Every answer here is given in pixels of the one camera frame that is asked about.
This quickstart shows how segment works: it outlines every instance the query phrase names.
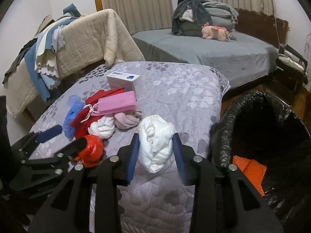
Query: beige quilt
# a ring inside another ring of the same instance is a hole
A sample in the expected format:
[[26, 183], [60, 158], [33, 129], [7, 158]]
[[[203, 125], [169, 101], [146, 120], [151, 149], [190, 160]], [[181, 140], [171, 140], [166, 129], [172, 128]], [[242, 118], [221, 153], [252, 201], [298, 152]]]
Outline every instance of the beige quilt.
[[[104, 59], [106, 66], [121, 61], [144, 61], [144, 56], [112, 9], [81, 17], [63, 28], [65, 46], [56, 54], [60, 80]], [[38, 95], [25, 60], [3, 87], [7, 109], [16, 117]]]

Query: red plastic bag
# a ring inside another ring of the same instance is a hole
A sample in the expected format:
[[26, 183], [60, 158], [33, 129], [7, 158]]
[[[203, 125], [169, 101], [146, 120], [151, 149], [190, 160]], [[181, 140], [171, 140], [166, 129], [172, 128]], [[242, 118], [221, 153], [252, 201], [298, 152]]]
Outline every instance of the red plastic bag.
[[99, 137], [93, 135], [84, 136], [87, 140], [85, 149], [79, 152], [73, 161], [82, 163], [85, 167], [96, 166], [103, 155], [104, 145]]

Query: trash can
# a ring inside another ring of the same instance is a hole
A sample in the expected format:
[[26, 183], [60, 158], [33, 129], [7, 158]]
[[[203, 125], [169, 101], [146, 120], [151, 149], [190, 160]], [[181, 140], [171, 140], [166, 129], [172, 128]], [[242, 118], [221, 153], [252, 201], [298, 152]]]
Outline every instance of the trash can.
[[264, 198], [284, 232], [311, 232], [311, 137], [292, 110], [267, 93], [246, 93], [212, 127], [210, 149], [217, 166], [234, 155], [265, 165]]

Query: pink stuffed pig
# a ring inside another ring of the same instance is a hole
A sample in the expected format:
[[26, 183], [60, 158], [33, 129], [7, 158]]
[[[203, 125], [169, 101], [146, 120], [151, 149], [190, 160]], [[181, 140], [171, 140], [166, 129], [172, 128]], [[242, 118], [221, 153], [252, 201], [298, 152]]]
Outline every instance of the pink stuffed pig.
[[206, 23], [202, 29], [203, 39], [217, 39], [218, 41], [230, 40], [229, 32], [226, 28], [210, 26], [209, 23]]

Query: floral bedspread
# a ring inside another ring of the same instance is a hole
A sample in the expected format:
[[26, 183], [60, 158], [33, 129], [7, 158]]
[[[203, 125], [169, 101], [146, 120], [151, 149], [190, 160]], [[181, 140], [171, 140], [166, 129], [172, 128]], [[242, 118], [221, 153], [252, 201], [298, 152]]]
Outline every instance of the floral bedspread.
[[[83, 100], [100, 89], [109, 90], [106, 75], [113, 71], [139, 74], [143, 96], [137, 107], [144, 116], [159, 114], [171, 122], [182, 143], [193, 147], [196, 154], [206, 157], [209, 150], [210, 127], [220, 118], [221, 99], [229, 90], [229, 81], [214, 68], [202, 65], [165, 62], [122, 62], [106, 69], [100, 65], [77, 81], [39, 118], [31, 131], [44, 131], [63, 124], [70, 107], [68, 97], [78, 95]], [[130, 144], [137, 128], [116, 130], [104, 141], [107, 157]], [[47, 158], [70, 143], [61, 133], [40, 144], [30, 158]], [[189, 232], [194, 187], [185, 187], [178, 177], [172, 156], [156, 174], [148, 173], [138, 161], [134, 179], [127, 187], [118, 187], [119, 212], [124, 232], [180, 233]], [[93, 228], [94, 199], [91, 201]]]

